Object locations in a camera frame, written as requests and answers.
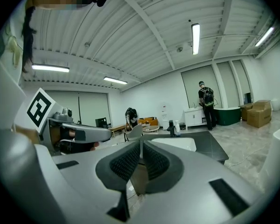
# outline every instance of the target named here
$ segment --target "countertop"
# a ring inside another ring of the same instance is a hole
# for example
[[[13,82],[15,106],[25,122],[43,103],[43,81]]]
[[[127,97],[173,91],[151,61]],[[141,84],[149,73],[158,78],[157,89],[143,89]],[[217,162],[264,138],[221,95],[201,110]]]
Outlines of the countertop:
[[[153,140],[156,138],[170,138],[170,134],[148,134],[142,136],[140,141]],[[180,137],[174,138],[193,138],[196,145],[196,152],[209,156],[218,162],[224,162],[225,160],[229,159],[226,152],[208,131],[182,133]]]

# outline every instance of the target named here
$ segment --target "tiled floor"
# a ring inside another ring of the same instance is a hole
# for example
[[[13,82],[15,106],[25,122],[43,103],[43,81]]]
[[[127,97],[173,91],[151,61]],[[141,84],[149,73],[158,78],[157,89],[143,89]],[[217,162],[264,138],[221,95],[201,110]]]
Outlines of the tiled floor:
[[[273,133],[278,129],[280,129],[280,111],[273,112],[271,122],[261,128],[247,125],[243,121],[230,126],[217,126],[211,134],[229,156],[225,166],[241,175],[250,184],[261,189],[258,174],[266,160]],[[181,133],[205,130],[205,126],[196,126],[189,128],[188,131],[181,130]],[[159,130],[159,134],[167,133],[168,131]],[[117,133],[115,138],[101,143],[98,148],[105,148],[121,142],[124,142],[123,134]],[[129,182],[127,184],[127,198],[132,216],[139,209],[145,197],[137,196],[131,182]]]

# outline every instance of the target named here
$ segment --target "sofa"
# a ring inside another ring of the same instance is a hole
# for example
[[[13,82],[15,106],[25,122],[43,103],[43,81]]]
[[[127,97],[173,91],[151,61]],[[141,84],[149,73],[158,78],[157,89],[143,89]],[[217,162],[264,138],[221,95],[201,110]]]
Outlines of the sofa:
[[[142,126],[157,126],[158,119],[156,117],[140,118],[138,124]]]

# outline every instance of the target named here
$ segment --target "cardboard box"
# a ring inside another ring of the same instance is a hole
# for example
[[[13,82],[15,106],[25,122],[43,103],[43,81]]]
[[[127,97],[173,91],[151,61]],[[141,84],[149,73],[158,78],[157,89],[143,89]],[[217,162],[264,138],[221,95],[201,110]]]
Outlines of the cardboard box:
[[[272,107],[269,100],[259,100],[247,111],[247,124],[260,128],[271,121]]]
[[[247,111],[252,109],[253,104],[252,103],[248,103],[245,105],[241,105],[241,112],[242,112],[242,120],[247,120]]]

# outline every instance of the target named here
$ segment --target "man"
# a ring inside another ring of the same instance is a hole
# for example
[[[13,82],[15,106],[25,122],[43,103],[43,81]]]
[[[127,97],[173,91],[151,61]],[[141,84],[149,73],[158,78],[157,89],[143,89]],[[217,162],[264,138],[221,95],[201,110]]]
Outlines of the man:
[[[131,129],[133,129],[138,124],[137,120],[138,120],[137,111],[135,109],[128,108],[126,110],[126,122],[128,123]]]
[[[209,131],[213,131],[216,127],[216,117],[214,112],[214,91],[204,86],[204,82],[199,82],[200,90],[198,92],[200,104],[203,107],[203,111],[206,118],[207,128]]]

